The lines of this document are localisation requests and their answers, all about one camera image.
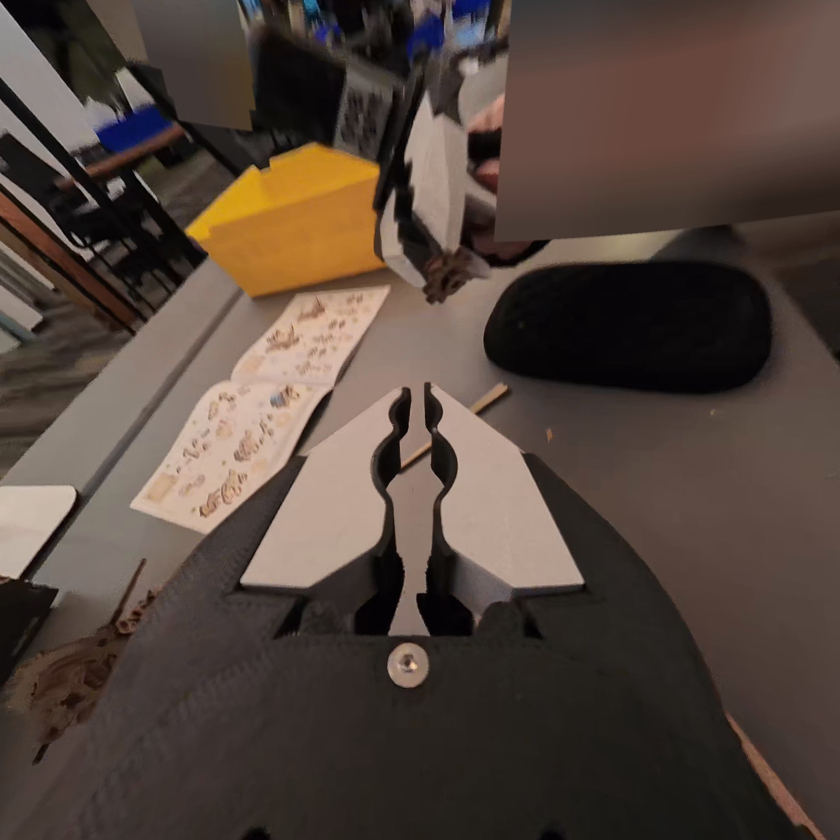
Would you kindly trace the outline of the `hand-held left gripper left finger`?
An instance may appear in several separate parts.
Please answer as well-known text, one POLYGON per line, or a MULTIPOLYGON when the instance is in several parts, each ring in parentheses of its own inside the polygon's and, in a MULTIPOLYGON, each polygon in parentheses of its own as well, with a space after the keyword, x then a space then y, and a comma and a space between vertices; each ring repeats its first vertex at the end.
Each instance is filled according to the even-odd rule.
POLYGON ((331 602, 355 614, 398 601, 389 486, 400 473, 412 395, 394 389, 312 448, 239 583, 243 589, 331 602))

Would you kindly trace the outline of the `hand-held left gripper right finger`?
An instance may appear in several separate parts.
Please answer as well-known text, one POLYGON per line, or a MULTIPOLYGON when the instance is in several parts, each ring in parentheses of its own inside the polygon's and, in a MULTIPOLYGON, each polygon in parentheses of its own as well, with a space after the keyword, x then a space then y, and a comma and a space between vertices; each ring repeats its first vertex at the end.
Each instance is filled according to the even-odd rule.
POLYGON ((424 385, 433 505, 425 595, 471 616, 585 582, 525 454, 440 386, 424 385))

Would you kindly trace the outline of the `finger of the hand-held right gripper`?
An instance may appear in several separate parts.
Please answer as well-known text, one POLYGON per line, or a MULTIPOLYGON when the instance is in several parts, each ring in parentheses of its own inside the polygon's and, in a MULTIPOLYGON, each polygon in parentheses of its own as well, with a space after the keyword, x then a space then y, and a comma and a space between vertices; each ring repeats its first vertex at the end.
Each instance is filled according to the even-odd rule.
POLYGON ((377 255, 416 289, 430 289, 430 264, 438 257, 438 200, 422 190, 388 189, 378 216, 377 255))
POLYGON ((472 245, 464 245, 465 234, 492 222, 492 193, 477 183, 468 162, 467 134, 455 119, 435 109, 429 92, 417 104, 404 151, 407 187, 415 196, 427 190, 438 200, 438 253, 467 249, 478 269, 476 279, 488 279, 487 259, 472 245))

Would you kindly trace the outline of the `partly built wooden model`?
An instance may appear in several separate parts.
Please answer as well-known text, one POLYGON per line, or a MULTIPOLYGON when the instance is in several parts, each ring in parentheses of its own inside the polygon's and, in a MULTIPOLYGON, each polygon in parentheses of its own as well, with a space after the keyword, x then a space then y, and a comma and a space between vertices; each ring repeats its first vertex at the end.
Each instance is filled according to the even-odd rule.
POLYGON ((16 667, 7 682, 5 708, 36 728, 33 765, 41 763, 67 730, 90 719, 119 658, 162 591, 159 585, 134 599, 146 564, 142 558, 105 624, 38 653, 16 667))

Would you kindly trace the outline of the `black model kit box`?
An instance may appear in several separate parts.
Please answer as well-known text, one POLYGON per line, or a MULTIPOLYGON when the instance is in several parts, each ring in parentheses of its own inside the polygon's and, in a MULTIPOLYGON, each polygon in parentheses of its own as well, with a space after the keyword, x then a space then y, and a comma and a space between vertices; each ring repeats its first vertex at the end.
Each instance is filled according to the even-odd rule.
POLYGON ((58 593, 54 587, 1 577, 1 686, 43 626, 58 593))

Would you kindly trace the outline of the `person's right hand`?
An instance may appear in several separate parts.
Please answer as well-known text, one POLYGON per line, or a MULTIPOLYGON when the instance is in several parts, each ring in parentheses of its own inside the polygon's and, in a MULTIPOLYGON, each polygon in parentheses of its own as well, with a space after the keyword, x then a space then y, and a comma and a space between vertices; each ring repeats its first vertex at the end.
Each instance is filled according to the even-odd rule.
POLYGON ((474 117, 468 128, 467 152, 471 174, 477 183, 494 195, 498 191, 505 100, 506 94, 502 92, 474 117))

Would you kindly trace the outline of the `nested yellow plastic bins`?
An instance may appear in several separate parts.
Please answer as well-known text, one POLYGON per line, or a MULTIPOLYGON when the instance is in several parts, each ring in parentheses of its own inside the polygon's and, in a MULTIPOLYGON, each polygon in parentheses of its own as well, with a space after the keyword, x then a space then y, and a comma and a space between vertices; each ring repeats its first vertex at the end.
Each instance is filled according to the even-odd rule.
POLYGON ((185 229, 249 298, 385 267, 375 253, 377 164, 317 143, 249 167, 185 229))

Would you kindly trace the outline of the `printed instruction booklet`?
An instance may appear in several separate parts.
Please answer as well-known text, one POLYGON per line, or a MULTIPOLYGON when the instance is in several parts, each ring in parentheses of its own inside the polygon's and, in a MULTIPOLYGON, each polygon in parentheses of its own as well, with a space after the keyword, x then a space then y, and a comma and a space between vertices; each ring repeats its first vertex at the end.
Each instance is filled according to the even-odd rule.
POLYGON ((130 509, 206 535, 294 454, 390 287, 297 294, 197 402, 130 509))

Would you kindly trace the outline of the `flat wooden stick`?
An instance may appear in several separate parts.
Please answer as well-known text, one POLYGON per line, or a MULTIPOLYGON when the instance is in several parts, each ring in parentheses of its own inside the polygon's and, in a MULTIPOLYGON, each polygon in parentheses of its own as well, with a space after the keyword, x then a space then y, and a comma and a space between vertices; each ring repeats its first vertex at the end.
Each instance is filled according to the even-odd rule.
MULTIPOLYGON (((490 406, 497 403, 499 400, 503 399, 509 393, 509 386, 505 383, 498 383, 493 386, 486 394, 480 397, 473 405, 470 407, 470 411, 474 415, 480 415, 487 410, 490 406)), ((400 472, 403 473, 411 466, 413 466, 417 461, 424 458, 426 455, 429 454, 432 447, 431 438, 426 441, 426 443, 420 447, 417 451, 412 453, 411 455, 405 457, 402 460, 400 472)))

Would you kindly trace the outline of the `blue plastic bin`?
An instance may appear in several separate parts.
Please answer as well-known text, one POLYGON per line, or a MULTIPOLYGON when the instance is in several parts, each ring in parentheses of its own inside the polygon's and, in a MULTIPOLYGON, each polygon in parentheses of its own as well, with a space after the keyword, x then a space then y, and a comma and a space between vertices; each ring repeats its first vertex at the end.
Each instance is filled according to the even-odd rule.
POLYGON ((113 154, 129 151, 173 126, 154 104, 142 106, 137 111, 126 112, 118 119, 96 129, 100 144, 113 154))

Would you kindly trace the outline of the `black padded wrist rest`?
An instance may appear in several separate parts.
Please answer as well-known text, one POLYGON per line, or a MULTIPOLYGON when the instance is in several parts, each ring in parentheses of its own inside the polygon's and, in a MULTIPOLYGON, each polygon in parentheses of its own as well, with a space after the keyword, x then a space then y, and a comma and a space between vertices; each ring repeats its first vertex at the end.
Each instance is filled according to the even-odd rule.
POLYGON ((748 272, 667 259, 552 266, 516 279, 486 323, 486 357, 547 382, 727 392, 767 364, 773 315, 748 272))

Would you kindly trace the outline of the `black metal pole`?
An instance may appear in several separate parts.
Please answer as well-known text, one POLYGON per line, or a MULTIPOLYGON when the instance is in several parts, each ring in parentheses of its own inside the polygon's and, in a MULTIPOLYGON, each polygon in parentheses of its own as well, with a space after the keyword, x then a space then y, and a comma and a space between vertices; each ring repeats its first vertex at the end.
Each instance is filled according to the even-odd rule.
POLYGON ((31 111, 5 80, 1 81, 1 100, 3 105, 66 170, 66 176, 60 177, 56 181, 56 188, 65 191, 77 186, 84 190, 91 200, 100 207, 106 217, 111 219, 112 224, 120 232, 121 238, 128 238, 138 249, 144 249, 154 263, 168 277, 172 278, 173 282, 176 282, 176 276, 170 268, 170 261, 164 256, 161 241, 153 239, 144 228, 132 220, 130 215, 127 215, 117 206, 104 189, 100 187, 101 182, 106 182, 114 177, 123 179, 127 190, 135 192, 145 212, 153 219, 166 240, 177 245, 177 253, 192 268, 197 268, 204 262, 207 253, 195 245, 155 197, 140 184, 135 174, 135 169, 141 162, 183 136, 184 132, 179 126, 174 125, 132 149, 112 154, 93 166, 85 167, 58 141, 56 136, 49 131, 47 126, 31 111))

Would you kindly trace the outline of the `white plastic base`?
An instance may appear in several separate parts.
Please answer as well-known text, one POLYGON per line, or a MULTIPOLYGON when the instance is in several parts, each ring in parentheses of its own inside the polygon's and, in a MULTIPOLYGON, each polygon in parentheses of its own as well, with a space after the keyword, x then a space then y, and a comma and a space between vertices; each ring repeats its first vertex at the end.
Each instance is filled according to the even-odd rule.
POLYGON ((1 487, 1 577, 20 579, 70 515, 72 486, 1 487))

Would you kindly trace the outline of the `laser-cut plywood sheet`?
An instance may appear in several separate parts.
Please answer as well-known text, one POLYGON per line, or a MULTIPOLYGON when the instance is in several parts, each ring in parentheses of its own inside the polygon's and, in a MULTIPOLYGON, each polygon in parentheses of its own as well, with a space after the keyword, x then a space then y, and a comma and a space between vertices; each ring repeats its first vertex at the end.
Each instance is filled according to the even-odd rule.
POLYGON ((753 770, 755 770, 764 787, 772 795, 776 804, 791 820, 794 827, 800 833, 801 838, 823 839, 823 835, 815 828, 811 818, 804 812, 792 793, 784 786, 780 777, 755 748, 746 733, 729 714, 727 714, 727 719, 730 727, 738 736, 742 750, 747 756, 753 770))

